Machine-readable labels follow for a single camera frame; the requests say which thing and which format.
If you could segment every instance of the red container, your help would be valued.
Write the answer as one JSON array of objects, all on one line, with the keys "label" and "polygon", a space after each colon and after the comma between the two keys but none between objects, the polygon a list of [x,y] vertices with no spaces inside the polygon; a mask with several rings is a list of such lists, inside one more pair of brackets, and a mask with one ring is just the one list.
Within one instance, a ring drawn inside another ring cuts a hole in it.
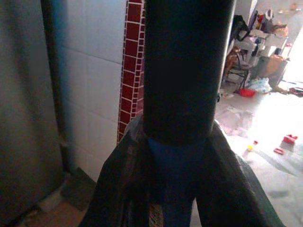
[{"label": "red container", "polygon": [[240,93],[240,96],[251,98],[256,94],[256,91],[242,88],[242,89],[240,89],[239,93]]}]

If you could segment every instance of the floor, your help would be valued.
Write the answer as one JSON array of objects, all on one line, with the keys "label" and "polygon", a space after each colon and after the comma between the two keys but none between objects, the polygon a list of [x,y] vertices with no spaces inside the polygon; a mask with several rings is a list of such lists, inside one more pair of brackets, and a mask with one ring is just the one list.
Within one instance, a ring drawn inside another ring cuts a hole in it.
[{"label": "floor", "polygon": [[[289,227],[303,227],[302,109],[303,98],[294,95],[234,95],[221,99],[215,115],[232,149],[250,164],[279,217]],[[299,136],[294,148],[281,144],[286,134]],[[254,140],[258,145],[247,152]],[[286,149],[284,156],[273,152],[279,146]],[[77,227],[84,214],[62,202],[50,213],[40,212],[19,227]],[[191,227],[200,226],[194,203]]]}]

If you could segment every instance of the white tile wall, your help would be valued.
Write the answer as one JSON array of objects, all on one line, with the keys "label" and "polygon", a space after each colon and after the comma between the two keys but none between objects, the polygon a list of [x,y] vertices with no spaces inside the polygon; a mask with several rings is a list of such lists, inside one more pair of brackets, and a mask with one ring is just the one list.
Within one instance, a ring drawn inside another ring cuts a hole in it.
[{"label": "white tile wall", "polygon": [[53,4],[70,167],[96,181],[116,146],[126,0]]},{"label": "white tile wall", "polygon": [[89,54],[121,64],[125,8],[125,0],[87,1]]},{"label": "white tile wall", "polygon": [[88,108],[90,111],[118,122],[121,65],[88,57]]},{"label": "white tile wall", "polygon": [[117,124],[89,113],[89,153],[105,161],[116,147]]}]

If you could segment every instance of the tiled pillar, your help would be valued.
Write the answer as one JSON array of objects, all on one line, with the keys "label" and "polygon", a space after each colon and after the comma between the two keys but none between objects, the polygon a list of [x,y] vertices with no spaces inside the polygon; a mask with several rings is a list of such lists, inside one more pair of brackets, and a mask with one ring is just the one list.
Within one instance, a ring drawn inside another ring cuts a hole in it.
[{"label": "tiled pillar", "polygon": [[119,106],[118,142],[132,118],[143,113],[144,0],[128,0]]}]

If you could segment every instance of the black pipe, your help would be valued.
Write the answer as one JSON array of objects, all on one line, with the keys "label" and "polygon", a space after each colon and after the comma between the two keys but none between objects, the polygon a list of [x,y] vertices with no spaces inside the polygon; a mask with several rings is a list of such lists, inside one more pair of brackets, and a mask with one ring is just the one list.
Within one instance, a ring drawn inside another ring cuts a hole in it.
[{"label": "black pipe", "polygon": [[144,131],[169,145],[209,135],[234,0],[147,0]]}]

